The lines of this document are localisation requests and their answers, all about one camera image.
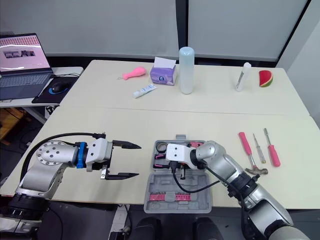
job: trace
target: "black mouse pad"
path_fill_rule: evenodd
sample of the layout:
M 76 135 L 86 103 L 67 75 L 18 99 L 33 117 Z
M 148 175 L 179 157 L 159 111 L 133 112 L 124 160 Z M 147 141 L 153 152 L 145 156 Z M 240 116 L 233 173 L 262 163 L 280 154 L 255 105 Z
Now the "black mouse pad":
M 33 104 L 59 104 L 61 103 L 62 99 L 64 99 L 65 95 L 69 92 L 70 88 L 75 84 L 78 77 L 76 76 L 64 76 L 64 77 L 57 77 L 52 79 L 48 86 L 42 91 L 39 96 L 36 96 L 33 100 Z M 52 92 L 50 89 L 55 83 L 68 83 L 70 87 L 64 92 L 58 94 L 51 94 Z

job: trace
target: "purple tissue box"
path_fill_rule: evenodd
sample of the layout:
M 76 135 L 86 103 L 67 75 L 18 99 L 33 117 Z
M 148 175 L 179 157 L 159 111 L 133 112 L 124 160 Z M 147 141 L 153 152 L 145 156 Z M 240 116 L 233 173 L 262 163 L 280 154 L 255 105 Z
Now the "purple tissue box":
M 177 78 L 176 66 L 173 68 L 153 67 L 150 77 L 155 84 L 175 85 Z

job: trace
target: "tool case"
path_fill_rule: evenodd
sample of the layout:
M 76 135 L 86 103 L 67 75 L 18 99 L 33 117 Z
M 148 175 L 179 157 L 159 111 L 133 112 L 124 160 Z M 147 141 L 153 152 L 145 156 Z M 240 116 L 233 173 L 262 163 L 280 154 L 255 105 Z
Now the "tool case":
M 148 214 L 207 214 L 212 208 L 212 194 L 210 187 L 195 193 L 182 191 L 173 178 L 171 169 L 154 168 L 154 165 L 168 165 L 165 158 L 156 159 L 159 154 L 159 143 L 180 144 L 187 146 L 190 143 L 201 143 L 203 140 L 186 140 L 185 135 L 177 135 L 176 140 L 157 140 L 152 151 L 150 174 L 144 197 L 144 212 Z M 194 191 L 210 184 L 209 176 L 203 169 L 186 169 L 185 179 L 181 180 L 181 169 L 176 169 L 176 178 L 183 188 Z

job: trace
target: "red screwdriver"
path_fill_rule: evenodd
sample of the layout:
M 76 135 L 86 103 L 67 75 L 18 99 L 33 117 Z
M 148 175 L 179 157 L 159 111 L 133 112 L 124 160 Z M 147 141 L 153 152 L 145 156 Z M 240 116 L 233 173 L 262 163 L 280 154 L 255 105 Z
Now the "red screwdriver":
M 266 140 L 267 140 L 268 145 L 269 145 L 268 149 L 269 149 L 269 154 L 270 154 L 270 159 L 272 161 L 272 164 L 275 167 L 279 167 L 281 165 L 281 163 L 280 163 L 277 151 L 275 149 L 275 146 L 272 145 L 271 142 L 270 142 L 270 138 L 269 138 L 267 129 L 265 128 L 265 129 L 263 129 L 263 131 L 264 131 L 264 134 L 266 136 Z

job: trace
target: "white cylinder container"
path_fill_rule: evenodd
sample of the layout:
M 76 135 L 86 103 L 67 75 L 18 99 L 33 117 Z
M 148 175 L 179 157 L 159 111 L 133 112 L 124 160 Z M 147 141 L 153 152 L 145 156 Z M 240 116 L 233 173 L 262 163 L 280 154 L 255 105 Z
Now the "white cylinder container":
M 195 51 L 188 46 L 179 50 L 179 87 L 183 94 L 190 94 L 194 89 Z

